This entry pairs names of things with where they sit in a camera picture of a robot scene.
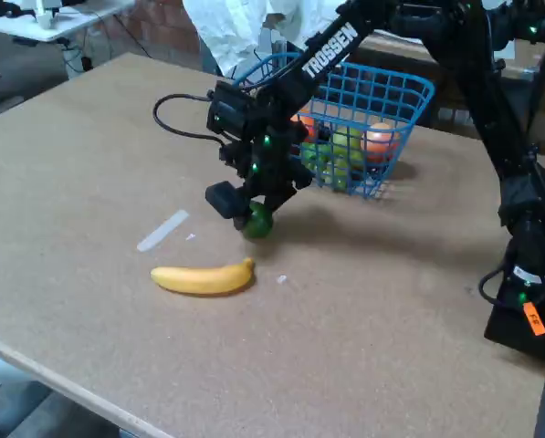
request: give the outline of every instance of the white cloth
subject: white cloth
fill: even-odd
[[[297,47],[335,19],[344,0],[183,0],[199,36],[226,75],[258,47],[270,14],[282,14],[276,29]]]

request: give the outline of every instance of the blue wire basket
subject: blue wire basket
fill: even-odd
[[[298,55],[270,55],[235,84],[257,84]],[[309,136],[291,154],[315,173],[318,186],[374,197],[434,93],[424,78],[342,62],[293,118]]]

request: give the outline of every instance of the tabletop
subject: tabletop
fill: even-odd
[[[481,143],[417,127],[379,200],[308,188],[250,243],[204,200],[237,183],[217,144],[152,120],[214,84],[128,55],[0,115],[0,357],[140,436],[530,437],[544,365],[483,338],[508,236]],[[231,297],[149,276],[246,256]]]
[[[132,6],[134,6],[134,0],[88,0],[83,5],[63,7],[55,16],[50,29],[39,26],[32,16],[19,18],[2,16],[0,17],[0,33],[48,43]]]
[[[531,44],[522,40],[516,40],[515,44],[516,58],[506,59],[503,76],[531,80],[534,73],[540,69],[540,62],[545,54],[545,44]],[[392,53],[400,57],[410,57],[425,62],[435,62],[423,45],[379,34],[367,36],[360,44],[360,48]]]

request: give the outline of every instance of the yellow banana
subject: yellow banana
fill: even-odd
[[[155,267],[152,280],[165,289],[189,295],[228,294],[245,286],[254,274],[254,260],[245,259],[237,265],[193,268]]]

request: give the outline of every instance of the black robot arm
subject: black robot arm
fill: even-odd
[[[518,0],[493,11],[486,11],[481,0],[350,0],[341,5],[339,17],[272,78],[243,89],[217,83],[207,127],[235,138],[220,149],[220,158],[244,183],[239,188],[215,184],[206,190],[207,201],[242,229],[254,197],[264,195],[273,212],[310,185],[312,174],[290,158],[290,147],[307,137],[304,125],[291,116],[374,29],[420,38],[465,96],[498,174],[501,224],[512,235],[498,269],[480,285],[481,295],[494,305],[486,336],[545,359],[545,169],[500,87],[505,63],[494,59],[494,50],[514,38],[545,42],[545,11],[528,6]],[[499,273],[501,288],[490,297],[484,285]],[[526,303],[541,321],[536,330],[531,317],[524,317]]]

